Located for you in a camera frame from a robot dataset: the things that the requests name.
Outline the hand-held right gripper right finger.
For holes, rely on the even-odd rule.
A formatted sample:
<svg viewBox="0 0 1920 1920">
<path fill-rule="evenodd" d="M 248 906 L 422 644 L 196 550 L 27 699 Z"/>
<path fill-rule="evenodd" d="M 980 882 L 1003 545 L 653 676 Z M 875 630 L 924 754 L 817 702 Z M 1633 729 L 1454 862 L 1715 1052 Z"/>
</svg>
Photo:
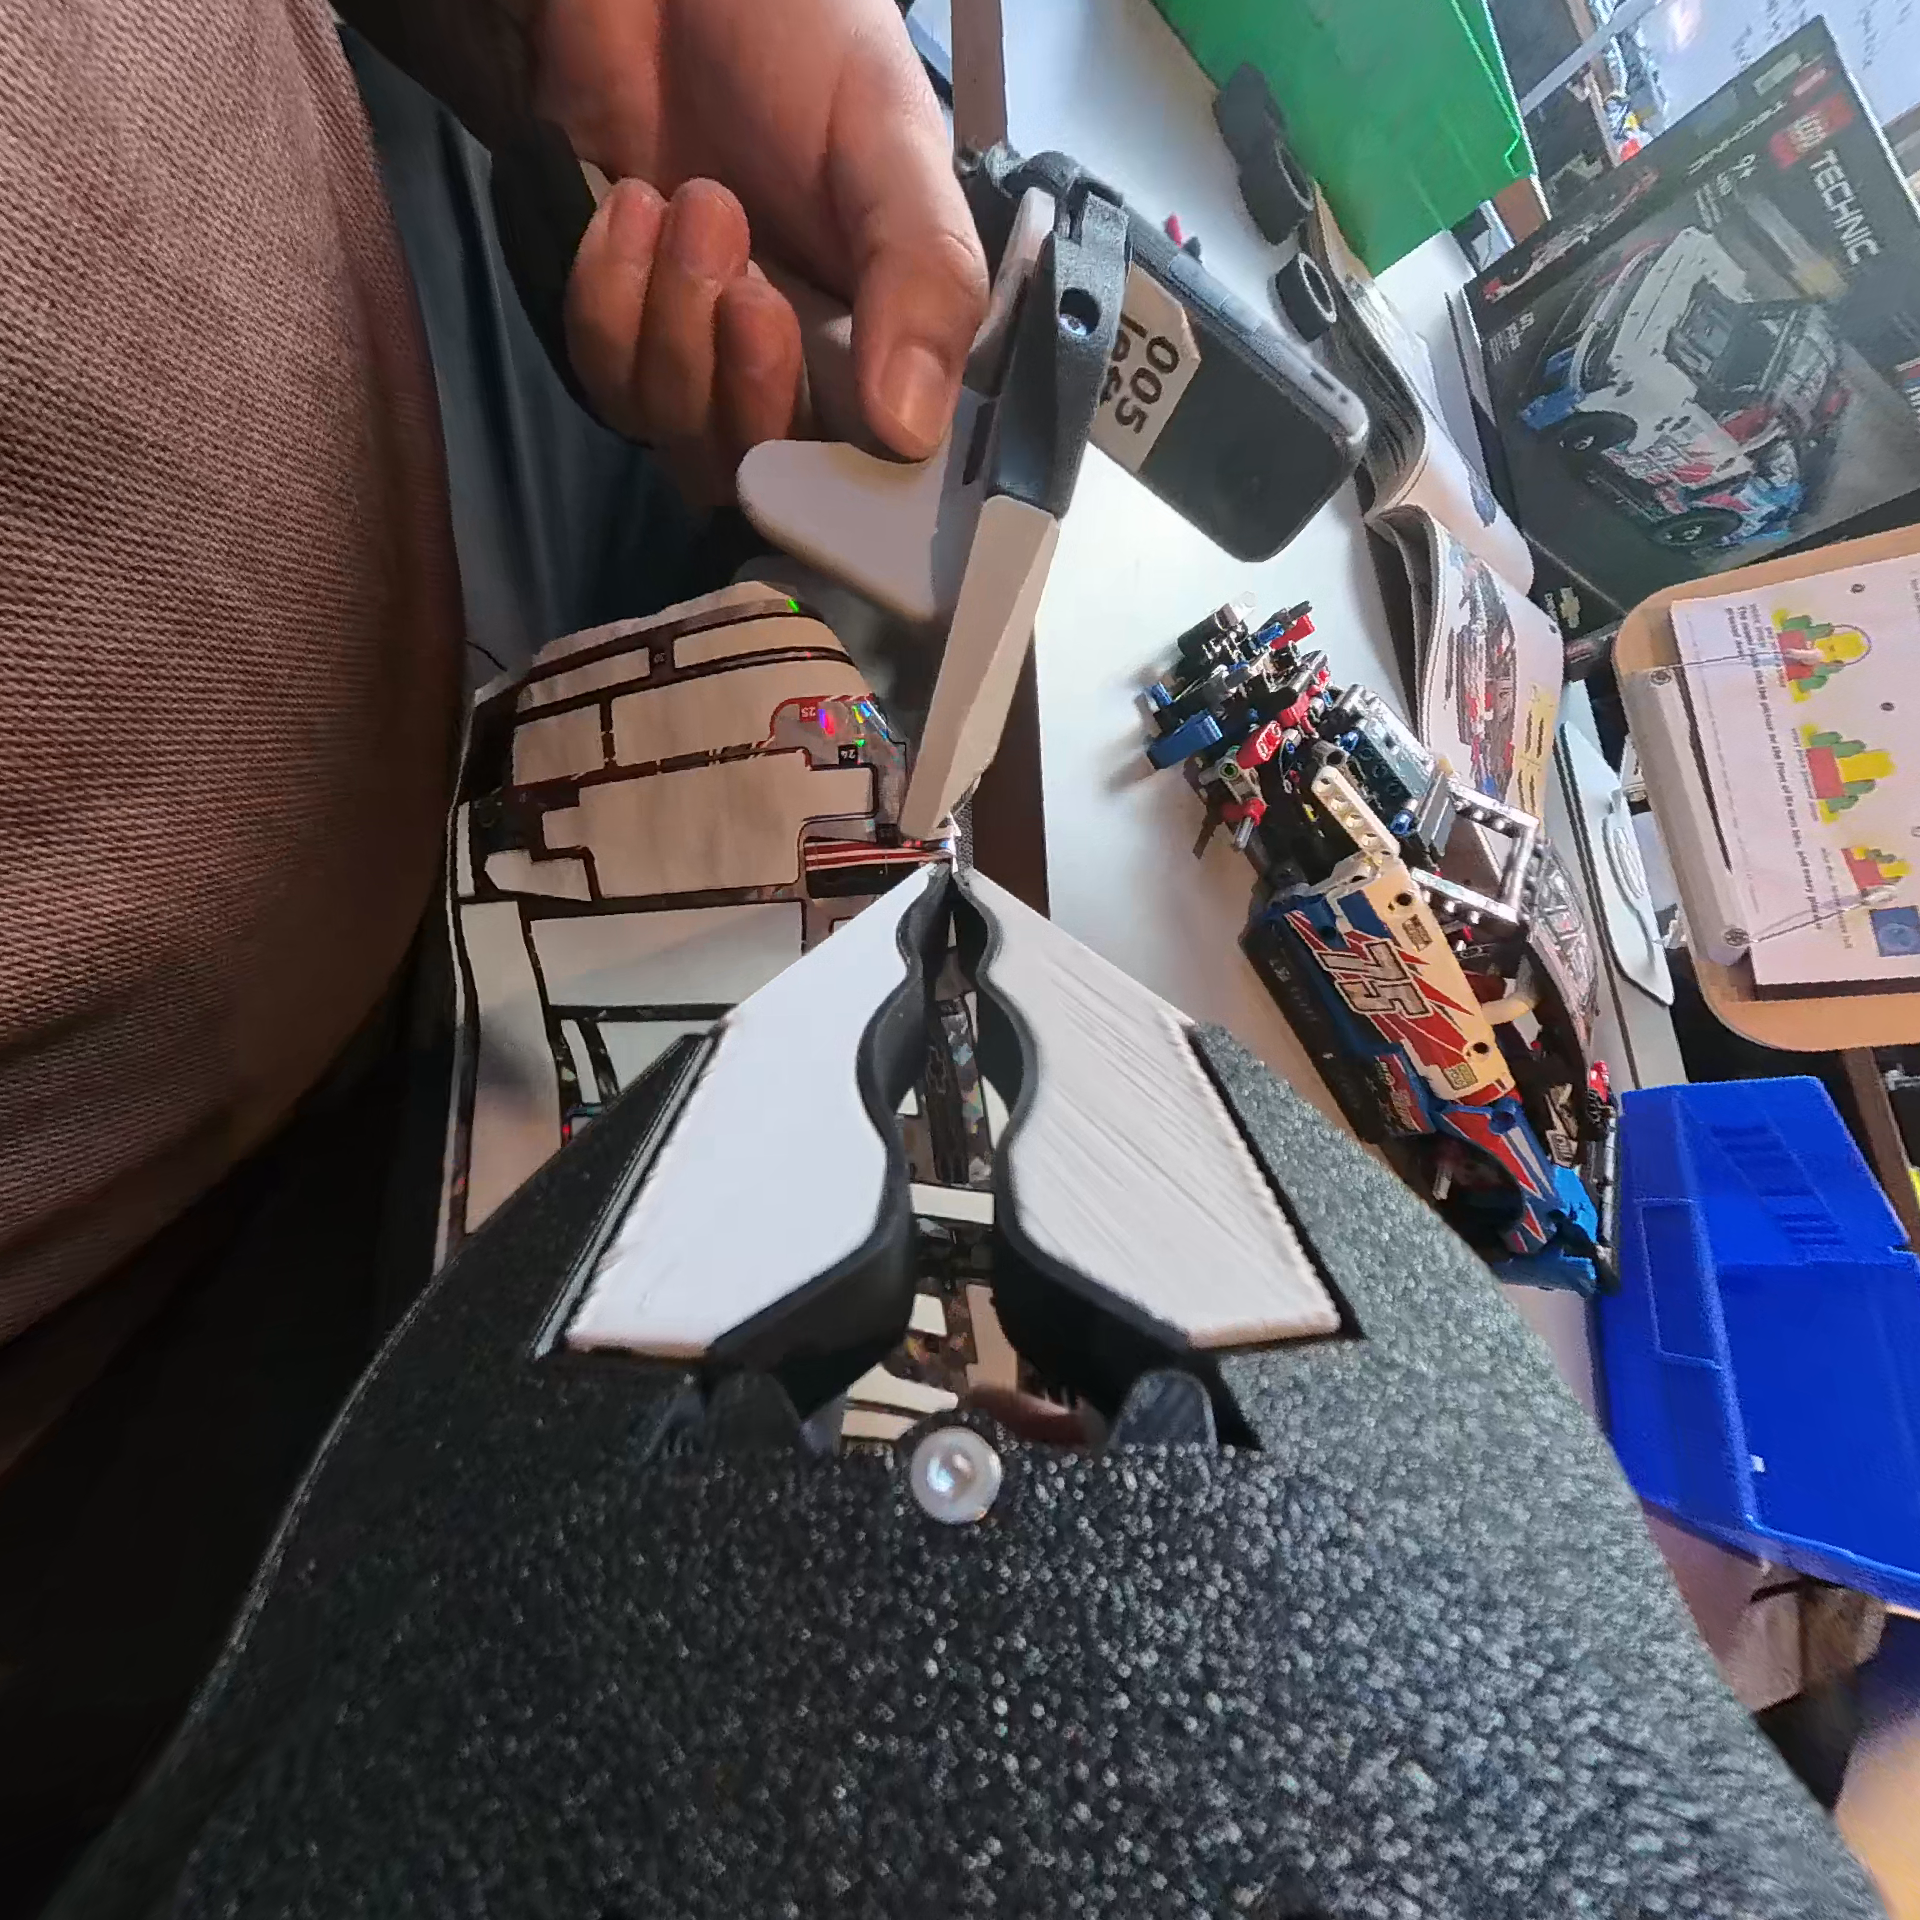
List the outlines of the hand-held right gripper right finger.
<svg viewBox="0 0 1920 1920">
<path fill-rule="evenodd" d="M 1003 1104 L 993 1296 L 1019 1358 L 1118 1420 L 1180 1372 L 1343 1335 L 1343 1309 L 1206 1068 L 1199 1030 L 997 882 L 956 879 L 980 1076 Z"/>
</svg>

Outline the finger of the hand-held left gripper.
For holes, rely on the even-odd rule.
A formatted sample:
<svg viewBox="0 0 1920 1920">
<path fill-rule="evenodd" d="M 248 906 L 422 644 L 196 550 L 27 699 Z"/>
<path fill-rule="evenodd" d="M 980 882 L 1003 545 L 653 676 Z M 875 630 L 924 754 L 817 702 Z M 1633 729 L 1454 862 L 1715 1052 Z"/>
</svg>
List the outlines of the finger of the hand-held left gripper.
<svg viewBox="0 0 1920 1920">
<path fill-rule="evenodd" d="M 1058 540 L 1058 517 L 1019 498 L 983 501 L 899 807 L 904 839 L 934 839 L 956 804 L 990 769 Z"/>
</svg>

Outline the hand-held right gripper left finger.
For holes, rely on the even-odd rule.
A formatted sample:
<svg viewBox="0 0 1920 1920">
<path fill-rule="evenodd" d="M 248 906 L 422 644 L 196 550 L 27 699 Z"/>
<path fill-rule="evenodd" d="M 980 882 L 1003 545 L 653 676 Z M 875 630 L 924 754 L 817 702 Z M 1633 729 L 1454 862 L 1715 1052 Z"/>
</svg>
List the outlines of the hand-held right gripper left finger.
<svg viewBox="0 0 1920 1920">
<path fill-rule="evenodd" d="M 898 1346 L 918 1238 L 899 1101 L 953 879 L 918 869 L 719 1025 L 572 1306 L 572 1356 L 774 1379 L 811 1420 Z"/>
</svg>

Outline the instruction booklet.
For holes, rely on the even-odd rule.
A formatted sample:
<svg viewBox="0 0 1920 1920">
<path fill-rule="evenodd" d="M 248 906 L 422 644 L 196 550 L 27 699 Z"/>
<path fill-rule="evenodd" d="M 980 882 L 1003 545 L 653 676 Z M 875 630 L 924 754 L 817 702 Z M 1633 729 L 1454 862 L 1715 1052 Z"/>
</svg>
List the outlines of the instruction booklet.
<svg viewBox="0 0 1920 1920">
<path fill-rule="evenodd" d="M 1544 814 L 1565 656 L 1531 601 L 1531 550 L 1454 436 L 1426 343 L 1379 292 L 1322 189 L 1309 252 L 1332 287 L 1336 369 L 1372 421 L 1364 526 L 1405 568 L 1417 732 L 1459 782 Z"/>
</svg>

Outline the green plastic bin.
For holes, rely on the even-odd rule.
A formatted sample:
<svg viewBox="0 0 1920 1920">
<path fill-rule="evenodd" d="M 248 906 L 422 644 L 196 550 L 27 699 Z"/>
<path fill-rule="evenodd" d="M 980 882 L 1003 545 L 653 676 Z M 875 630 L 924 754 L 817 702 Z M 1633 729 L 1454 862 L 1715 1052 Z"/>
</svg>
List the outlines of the green plastic bin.
<svg viewBox="0 0 1920 1920">
<path fill-rule="evenodd" d="M 1286 138 L 1372 271 L 1535 178 L 1487 3 L 1160 3 L 1214 85 L 1268 80 Z"/>
</svg>

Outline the holographic sticker sheet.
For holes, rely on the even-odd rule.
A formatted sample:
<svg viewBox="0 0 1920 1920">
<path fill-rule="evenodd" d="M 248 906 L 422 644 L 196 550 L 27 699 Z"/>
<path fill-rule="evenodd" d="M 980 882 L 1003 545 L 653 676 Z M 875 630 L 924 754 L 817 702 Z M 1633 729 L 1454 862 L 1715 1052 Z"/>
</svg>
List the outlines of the holographic sticker sheet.
<svg viewBox="0 0 1920 1920">
<path fill-rule="evenodd" d="M 565 1323 L 719 1025 L 918 869 L 909 744 L 826 618 L 774 586 L 549 647 L 489 686 L 451 826 L 461 1022 L 441 1273 L 496 1268 Z M 822 1407 L 856 1448 L 997 1421 L 1064 1437 L 993 1296 L 1003 1104 L 980 1076 L 956 889 L 925 1068 L 899 1101 L 914 1301 L 898 1346 Z"/>
</svg>

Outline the printed task sheet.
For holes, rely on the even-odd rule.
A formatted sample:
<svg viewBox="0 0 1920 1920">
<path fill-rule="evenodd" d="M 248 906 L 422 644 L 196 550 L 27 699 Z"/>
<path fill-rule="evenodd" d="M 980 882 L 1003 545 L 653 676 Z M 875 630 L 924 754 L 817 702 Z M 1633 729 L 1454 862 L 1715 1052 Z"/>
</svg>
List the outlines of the printed task sheet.
<svg viewBox="0 0 1920 1920">
<path fill-rule="evenodd" d="M 1917 989 L 1917 559 L 1671 608 L 1766 991 Z"/>
</svg>

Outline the person's left hand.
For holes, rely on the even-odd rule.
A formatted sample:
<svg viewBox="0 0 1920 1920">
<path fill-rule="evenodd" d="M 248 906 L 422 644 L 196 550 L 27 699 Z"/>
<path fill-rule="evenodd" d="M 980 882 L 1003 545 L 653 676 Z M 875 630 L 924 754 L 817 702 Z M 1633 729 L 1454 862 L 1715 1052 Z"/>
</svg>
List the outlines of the person's left hand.
<svg viewBox="0 0 1920 1920">
<path fill-rule="evenodd" d="M 600 421 L 699 507 L 794 436 L 806 334 L 778 284 L 852 308 L 869 434 L 928 458 L 990 271 L 948 129 L 892 3 L 545 3 L 540 114 L 608 181 L 565 289 Z"/>
</svg>

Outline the partly built toy car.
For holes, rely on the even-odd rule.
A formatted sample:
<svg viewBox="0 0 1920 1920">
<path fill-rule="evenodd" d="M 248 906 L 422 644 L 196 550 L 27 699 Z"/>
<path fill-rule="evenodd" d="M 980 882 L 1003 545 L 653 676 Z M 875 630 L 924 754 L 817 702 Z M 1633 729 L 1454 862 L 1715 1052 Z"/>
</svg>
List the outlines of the partly built toy car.
<svg viewBox="0 0 1920 1920">
<path fill-rule="evenodd" d="M 1597 957 L 1544 821 L 1485 797 L 1297 604 L 1225 604 L 1139 690 L 1146 758 L 1253 869 L 1238 938 L 1353 1134 L 1508 1284 L 1614 1291 Z"/>
</svg>

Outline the toy car set box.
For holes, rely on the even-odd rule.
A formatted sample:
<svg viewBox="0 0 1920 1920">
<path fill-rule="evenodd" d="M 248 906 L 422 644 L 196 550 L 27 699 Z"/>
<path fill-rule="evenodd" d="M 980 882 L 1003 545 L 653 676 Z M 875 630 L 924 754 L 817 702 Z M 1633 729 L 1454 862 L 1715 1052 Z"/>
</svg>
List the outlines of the toy car set box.
<svg viewBox="0 0 1920 1920">
<path fill-rule="evenodd" d="M 1469 300 L 1496 478 L 1565 633 L 1917 517 L 1917 203 L 1823 17 Z"/>
</svg>

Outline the white stand base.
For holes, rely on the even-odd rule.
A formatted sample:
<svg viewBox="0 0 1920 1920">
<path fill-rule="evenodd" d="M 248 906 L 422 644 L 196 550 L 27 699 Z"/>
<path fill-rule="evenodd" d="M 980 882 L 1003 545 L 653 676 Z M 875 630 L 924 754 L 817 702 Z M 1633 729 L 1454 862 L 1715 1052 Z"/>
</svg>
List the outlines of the white stand base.
<svg viewBox="0 0 1920 1920">
<path fill-rule="evenodd" d="M 1554 768 L 1570 803 L 1575 862 L 1600 919 L 1614 971 L 1665 1010 L 1676 1004 L 1668 938 L 1643 869 L 1643 846 L 1619 769 L 1597 742 L 1562 723 Z"/>
</svg>

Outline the blue plastic bin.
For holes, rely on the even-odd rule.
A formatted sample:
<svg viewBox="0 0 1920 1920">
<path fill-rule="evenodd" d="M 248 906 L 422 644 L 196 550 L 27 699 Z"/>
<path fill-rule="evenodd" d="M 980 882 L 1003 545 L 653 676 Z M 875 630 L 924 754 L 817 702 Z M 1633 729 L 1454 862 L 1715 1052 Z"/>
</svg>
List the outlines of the blue plastic bin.
<svg viewBox="0 0 1920 1920">
<path fill-rule="evenodd" d="M 1607 1427 L 1718 1549 L 1917 1613 L 1917 1258 L 1818 1079 L 1622 1095 Z"/>
</svg>

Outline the wooden display board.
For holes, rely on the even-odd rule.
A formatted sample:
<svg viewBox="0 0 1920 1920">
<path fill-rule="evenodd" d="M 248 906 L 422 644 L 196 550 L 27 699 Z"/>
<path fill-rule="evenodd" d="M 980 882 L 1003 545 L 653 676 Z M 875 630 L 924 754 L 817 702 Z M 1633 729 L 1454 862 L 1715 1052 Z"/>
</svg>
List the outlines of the wooden display board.
<svg viewBox="0 0 1920 1920">
<path fill-rule="evenodd" d="M 1647 785 L 1652 821 L 1676 876 L 1682 932 L 1708 1010 L 1730 1033 L 1787 1052 L 1848 1052 L 1917 1043 L 1917 989 L 1841 984 L 1828 991 L 1763 996 L 1754 971 L 1758 938 L 1741 925 L 1722 821 L 1698 755 L 1698 728 L 1684 693 L 1672 608 L 1701 595 L 1758 596 L 1819 572 L 1869 563 L 1916 563 L 1917 526 L 1777 555 L 1704 582 L 1660 589 L 1622 622 L 1614 677 Z"/>
</svg>

